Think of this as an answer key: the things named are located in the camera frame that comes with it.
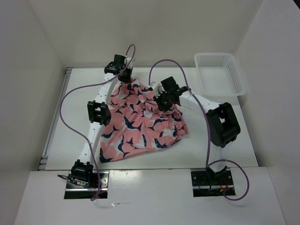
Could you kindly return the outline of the pink shark print shorts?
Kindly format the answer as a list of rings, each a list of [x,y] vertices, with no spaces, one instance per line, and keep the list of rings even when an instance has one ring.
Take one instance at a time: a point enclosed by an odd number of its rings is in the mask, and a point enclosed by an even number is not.
[[[112,92],[111,121],[100,138],[99,161],[109,163],[164,150],[188,134],[182,112],[162,112],[153,91],[138,79],[120,83]]]

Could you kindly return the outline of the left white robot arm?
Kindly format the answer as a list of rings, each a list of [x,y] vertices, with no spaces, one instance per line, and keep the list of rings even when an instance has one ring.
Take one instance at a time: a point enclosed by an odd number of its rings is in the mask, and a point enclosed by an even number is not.
[[[68,179],[76,185],[81,185],[86,188],[95,182],[93,176],[93,168],[97,164],[94,158],[96,152],[95,148],[98,145],[105,126],[107,126],[111,120],[107,100],[118,81],[119,75],[128,79],[131,78],[133,62],[133,56],[115,55],[114,61],[104,68],[104,84],[100,85],[98,94],[94,100],[87,103],[90,121],[90,129],[87,135],[88,141],[84,144],[84,148],[68,176]]]

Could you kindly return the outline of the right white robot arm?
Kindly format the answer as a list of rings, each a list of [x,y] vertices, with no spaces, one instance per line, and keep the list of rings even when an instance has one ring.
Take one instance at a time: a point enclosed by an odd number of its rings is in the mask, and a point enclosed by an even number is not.
[[[208,130],[210,150],[206,157],[206,180],[217,184],[226,172],[226,161],[232,143],[241,129],[230,103],[223,104],[201,97],[187,86],[180,87],[174,78],[168,77],[159,83],[152,82],[154,101],[161,111],[168,111],[174,105],[188,108],[203,116]]]

